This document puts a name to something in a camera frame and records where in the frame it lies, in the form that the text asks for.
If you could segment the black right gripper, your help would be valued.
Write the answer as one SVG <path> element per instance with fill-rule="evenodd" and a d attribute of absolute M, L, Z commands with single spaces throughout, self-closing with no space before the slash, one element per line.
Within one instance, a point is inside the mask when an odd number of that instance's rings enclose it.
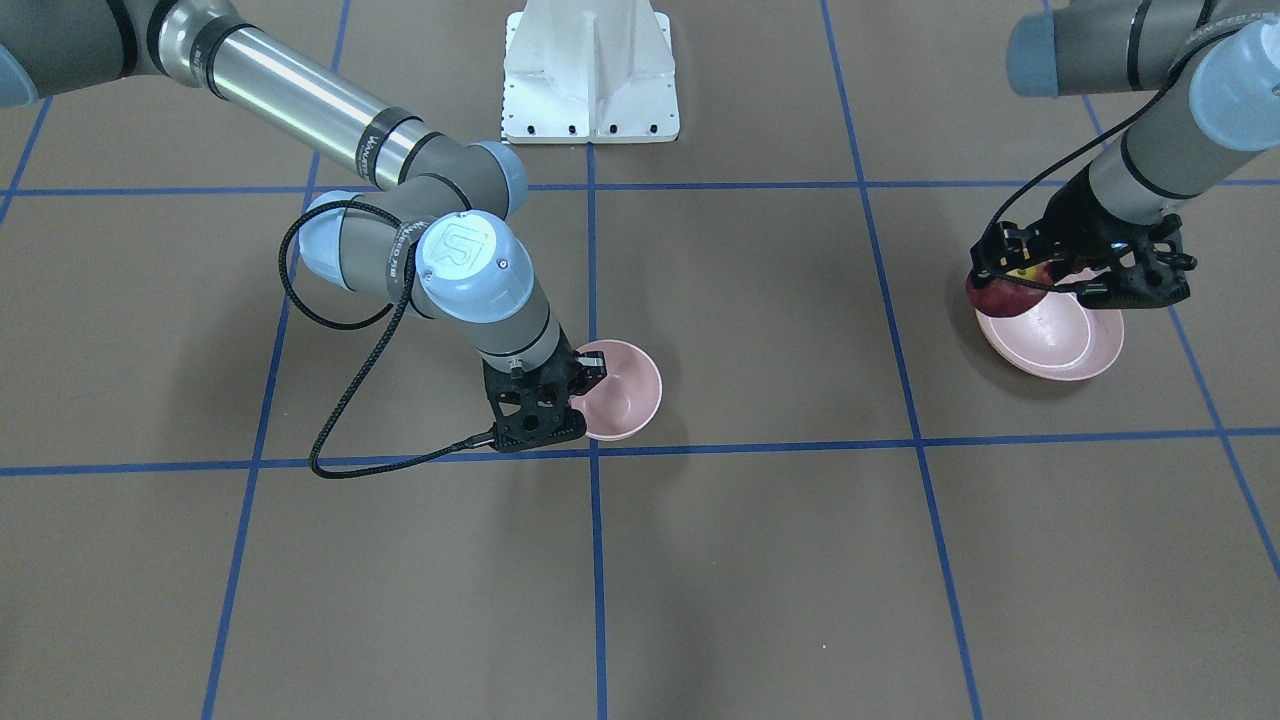
<path fill-rule="evenodd" d="M 494 415 L 493 448 L 515 454 L 582 438 L 588 420 L 571 400 L 605 378 L 602 351 L 558 347 L 547 363 L 530 370 L 499 372 L 485 364 L 484 389 Z"/>

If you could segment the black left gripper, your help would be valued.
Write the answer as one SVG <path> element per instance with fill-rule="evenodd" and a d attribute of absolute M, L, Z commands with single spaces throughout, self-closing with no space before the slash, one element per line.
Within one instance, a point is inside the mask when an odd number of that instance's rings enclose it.
<path fill-rule="evenodd" d="M 1033 290 L 1073 293 L 1093 310 L 1157 309 L 1190 297 L 1188 272 L 1197 260 L 1181 242 L 1176 213 L 1130 223 L 1103 208 L 1082 170 L 1047 204 L 1043 217 L 1020 227 L 996 217 L 970 249 L 977 284 L 1007 279 Z M 1052 263 L 1050 286 L 1010 272 Z"/>

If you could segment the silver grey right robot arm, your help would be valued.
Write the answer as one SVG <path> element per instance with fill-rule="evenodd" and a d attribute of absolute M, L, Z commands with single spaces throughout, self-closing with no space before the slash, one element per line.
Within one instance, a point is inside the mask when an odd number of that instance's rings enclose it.
<path fill-rule="evenodd" d="M 433 13 L 480 35 L 480 3 L 236 1 L 244 15 L 367 88 L 488 135 L 495 88 L 410 78 L 445 51 Z M 462 38 L 462 15 L 442 29 Z M 430 47 L 375 53 L 421 20 Z M 442 60 L 435 70 L 444 73 Z M 3 108 L 3 477 L 134 466 L 301 468 L 381 323 L 323 329 L 282 292 L 276 250 L 319 196 L 358 183 L 239 108 L 134 77 Z M 419 455 L 488 425 L 480 361 L 454 328 L 407 316 L 340 419 L 325 464 Z"/>

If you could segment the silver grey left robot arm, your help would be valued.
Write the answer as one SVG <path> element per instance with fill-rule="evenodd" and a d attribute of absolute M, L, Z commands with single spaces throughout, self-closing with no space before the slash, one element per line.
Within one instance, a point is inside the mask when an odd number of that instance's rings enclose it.
<path fill-rule="evenodd" d="M 1275 1 L 1069 1 L 1021 18 L 1006 50 L 1023 97 L 1146 92 L 1027 227 L 997 210 L 965 291 L 995 318 L 1052 293 L 1155 309 L 1190 293 L 1178 209 L 1277 147 Z"/>

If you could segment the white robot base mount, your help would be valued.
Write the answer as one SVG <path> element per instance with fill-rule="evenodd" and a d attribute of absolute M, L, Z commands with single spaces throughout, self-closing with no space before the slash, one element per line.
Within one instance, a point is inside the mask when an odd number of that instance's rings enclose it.
<path fill-rule="evenodd" d="M 511 143 L 668 143 L 681 135 L 672 24 L 649 1 L 529 1 L 504 23 Z"/>

